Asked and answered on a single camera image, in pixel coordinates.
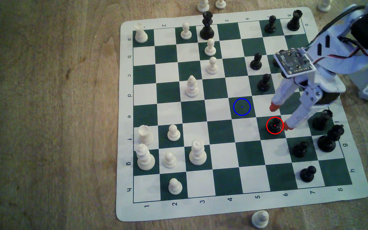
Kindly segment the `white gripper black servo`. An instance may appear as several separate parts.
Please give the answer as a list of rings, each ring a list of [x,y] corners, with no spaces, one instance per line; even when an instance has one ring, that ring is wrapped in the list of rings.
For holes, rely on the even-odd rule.
[[[317,112],[319,106],[332,104],[341,93],[345,92],[345,85],[340,78],[316,65],[313,72],[304,72],[301,75],[283,79],[275,90],[269,110],[275,112],[293,94],[298,85],[304,86],[305,91],[300,97],[300,106],[284,123],[284,130],[292,130],[300,123],[307,121],[309,116]]]

